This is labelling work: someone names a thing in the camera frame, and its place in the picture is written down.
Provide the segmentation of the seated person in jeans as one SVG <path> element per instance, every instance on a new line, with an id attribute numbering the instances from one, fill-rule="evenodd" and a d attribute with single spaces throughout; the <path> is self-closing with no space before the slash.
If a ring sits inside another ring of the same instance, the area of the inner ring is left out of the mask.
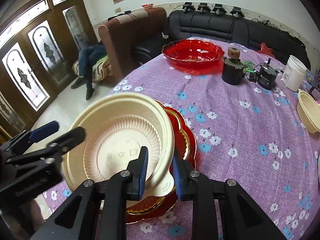
<path id="1" fill-rule="evenodd" d="M 86 85 L 86 100 L 90 100 L 94 88 L 92 86 L 92 67 L 103 57 L 107 55 L 105 46 L 102 41 L 94 46 L 89 46 L 79 51 L 79 77 L 71 85 L 71 89 L 77 89 Z"/>

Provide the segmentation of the grey black electric motor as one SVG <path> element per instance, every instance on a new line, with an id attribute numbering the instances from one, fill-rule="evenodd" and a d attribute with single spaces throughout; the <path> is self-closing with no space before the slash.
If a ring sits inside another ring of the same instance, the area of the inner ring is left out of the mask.
<path id="1" fill-rule="evenodd" d="M 258 83 L 261 87 L 266 90 L 272 90 L 275 86 L 275 80 L 278 72 L 273 69 L 270 65 L 271 58 L 268 61 L 260 65 L 260 70 L 258 72 Z"/>

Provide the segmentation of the wooden glass door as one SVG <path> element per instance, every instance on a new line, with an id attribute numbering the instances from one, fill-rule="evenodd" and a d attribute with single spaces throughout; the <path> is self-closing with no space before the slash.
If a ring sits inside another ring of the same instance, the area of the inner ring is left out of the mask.
<path id="1" fill-rule="evenodd" d="M 8 0 L 1 10 L 1 128 L 31 128 L 97 41 L 83 0 Z"/>

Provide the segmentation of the beige plastic bowl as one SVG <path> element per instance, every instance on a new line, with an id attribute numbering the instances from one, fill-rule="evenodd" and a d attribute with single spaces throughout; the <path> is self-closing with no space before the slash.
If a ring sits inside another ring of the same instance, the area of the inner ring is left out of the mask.
<path id="1" fill-rule="evenodd" d="M 86 108 L 72 123 L 86 139 L 63 156 L 66 184 L 74 191 L 84 180 L 110 179 L 148 148 L 145 188 L 170 172 L 175 139 L 172 124 L 159 102 L 139 93 L 107 96 Z"/>
<path id="2" fill-rule="evenodd" d="M 298 89 L 297 112 L 310 134 L 319 132 L 319 104 L 301 89 Z"/>

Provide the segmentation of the red gold-rimmed labelled plate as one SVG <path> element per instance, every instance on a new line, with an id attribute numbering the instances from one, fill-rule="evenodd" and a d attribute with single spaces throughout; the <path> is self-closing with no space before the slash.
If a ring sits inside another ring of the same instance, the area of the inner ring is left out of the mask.
<path id="1" fill-rule="evenodd" d="M 196 167 L 196 139 L 192 130 L 187 126 L 183 115 L 176 109 L 163 106 L 167 113 L 174 130 L 175 147 L 182 159 L 191 163 L 192 167 Z M 159 217 L 168 212 L 177 203 L 178 197 L 175 190 L 164 197 L 150 196 L 142 200 L 136 205 L 126 209 L 126 215 L 129 218 L 137 219 L 138 217 L 151 218 Z"/>

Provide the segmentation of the large red scalloped plate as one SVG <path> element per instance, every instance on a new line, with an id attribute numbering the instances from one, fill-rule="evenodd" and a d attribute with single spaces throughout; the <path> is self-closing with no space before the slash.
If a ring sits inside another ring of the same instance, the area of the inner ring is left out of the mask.
<path id="1" fill-rule="evenodd" d="M 176 195 L 178 197 L 178 200 L 180 198 L 180 193 L 182 193 L 188 187 L 188 183 L 189 183 L 189 181 L 188 181 L 188 172 L 190 172 L 191 170 L 194 170 L 195 168 L 193 168 L 191 163 L 189 163 L 187 160 L 182 159 L 181 156 L 180 156 L 180 161 L 177 161 L 176 158 L 174 158 L 173 163 L 170 166 L 169 171 L 170 171 L 171 175 L 173 175 L 173 177 L 174 177 L 174 182 L 176 182 L 177 185 L 178 185 L 178 189 L 177 190 L 173 189 L 173 190 L 175 190 L 175 193 L 176 193 Z M 141 222 L 143 220 L 154 219 L 154 218 L 151 218 L 150 216 L 147 216 L 147 217 L 140 216 L 137 219 L 134 219 L 134 218 L 129 218 L 126 215 L 126 222 L 127 222 L 127 224 L 134 224 L 134 223 Z"/>

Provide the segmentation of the small white paper bowl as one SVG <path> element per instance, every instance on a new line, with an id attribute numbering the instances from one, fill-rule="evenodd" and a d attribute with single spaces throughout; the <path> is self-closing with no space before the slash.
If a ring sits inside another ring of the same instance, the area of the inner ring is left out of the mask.
<path id="1" fill-rule="evenodd" d="M 140 201 L 127 201 L 126 207 L 132 207 L 140 202 L 142 202 L 145 198 L 148 197 L 164 197 L 169 194 L 174 188 L 174 178 L 170 172 L 168 172 L 163 179 L 153 188 L 147 189 L 145 188 L 143 198 Z"/>

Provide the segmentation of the purple floral tablecloth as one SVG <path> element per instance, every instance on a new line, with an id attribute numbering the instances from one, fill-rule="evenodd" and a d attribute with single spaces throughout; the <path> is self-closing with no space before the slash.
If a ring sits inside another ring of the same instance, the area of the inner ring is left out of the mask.
<path id="1" fill-rule="evenodd" d="M 277 79 L 269 91 L 243 80 L 177 70 L 163 55 L 131 72 L 112 93 L 137 92 L 178 110 L 197 141 L 196 168 L 235 179 L 287 239 L 319 224 L 319 134 L 297 114 L 298 95 Z"/>

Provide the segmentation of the black motor with gear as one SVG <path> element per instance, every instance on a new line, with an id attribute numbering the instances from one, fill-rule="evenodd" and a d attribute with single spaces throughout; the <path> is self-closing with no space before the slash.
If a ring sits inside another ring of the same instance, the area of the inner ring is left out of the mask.
<path id="1" fill-rule="evenodd" d="M 240 61 L 240 50 L 229 47 L 223 62 L 222 80 L 229 85 L 239 85 L 244 77 L 244 68 Z"/>

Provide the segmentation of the white plastic jar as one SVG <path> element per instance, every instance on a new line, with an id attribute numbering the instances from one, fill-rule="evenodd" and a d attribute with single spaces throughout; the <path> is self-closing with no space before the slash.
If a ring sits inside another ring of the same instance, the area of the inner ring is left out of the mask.
<path id="1" fill-rule="evenodd" d="M 306 72 L 307 68 L 304 63 L 290 55 L 282 75 L 282 81 L 288 89 L 296 92 L 306 77 Z"/>

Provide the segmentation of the black clamp on sofa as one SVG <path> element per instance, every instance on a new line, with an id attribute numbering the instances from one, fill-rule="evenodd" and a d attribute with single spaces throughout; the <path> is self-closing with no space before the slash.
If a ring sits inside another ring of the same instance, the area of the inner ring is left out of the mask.
<path id="1" fill-rule="evenodd" d="M 234 6 L 233 9 L 230 11 L 230 14 L 236 18 L 244 18 L 244 14 L 241 11 L 240 7 Z"/>
<path id="2" fill-rule="evenodd" d="M 226 14 L 226 10 L 224 9 L 224 7 L 222 6 L 222 4 L 219 3 L 215 3 L 212 12 L 217 14 L 217 15 L 224 15 Z"/>
<path id="3" fill-rule="evenodd" d="M 183 13 L 186 14 L 188 11 L 194 11 L 195 8 L 191 2 L 185 2 L 182 6 Z"/>
<path id="4" fill-rule="evenodd" d="M 197 11 L 201 14 L 205 13 L 205 12 L 211 12 L 211 9 L 208 7 L 207 3 L 203 3 L 201 2 L 199 4 L 199 6 L 197 7 Z"/>

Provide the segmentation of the deep red glass bowl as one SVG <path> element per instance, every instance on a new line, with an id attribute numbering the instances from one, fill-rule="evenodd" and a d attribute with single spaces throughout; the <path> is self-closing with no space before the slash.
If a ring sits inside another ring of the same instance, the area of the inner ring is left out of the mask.
<path id="1" fill-rule="evenodd" d="M 225 52 L 209 41 L 179 40 L 165 45 L 162 54 L 175 66 L 209 68 L 218 63 Z"/>

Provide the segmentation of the red plastic bag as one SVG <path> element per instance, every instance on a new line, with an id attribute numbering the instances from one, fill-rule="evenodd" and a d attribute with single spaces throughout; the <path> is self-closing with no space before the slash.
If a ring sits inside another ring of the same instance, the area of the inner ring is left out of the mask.
<path id="1" fill-rule="evenodd" d="M 268 57 L 276 58 L 274 54 L 272 53 L 273 49 L 268 48 L 268 46 L 263 42 L 260 44 L 260 50 L 258 51 L 259 54 L 264 54 Z"/>

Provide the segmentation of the black leather sofa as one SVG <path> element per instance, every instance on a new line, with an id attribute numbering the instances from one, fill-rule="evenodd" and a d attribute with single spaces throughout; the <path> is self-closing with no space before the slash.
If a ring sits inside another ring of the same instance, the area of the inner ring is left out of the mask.
<path id="1" fill-rule="evenodd" d="M 141 66 L 162 52 L 163 46 L 172 41 L 188 39 L 190 37 L 203 37 L 227 43 L 237 43 L 246 48 L 259 51 L 261 44 L 266 44 L 272 54 L 281 63 L 285 64 L 290 55 L 295 56 L 311 69 L 304 43 L 288 32 L 274 29 L 262 23 L 236 18 L 229 15 L 216 15 L 213 13 L 181 10 L 172 12 L 164 24 L 162 33 L 157 33 L 132 48 L 133 61 Z"/>

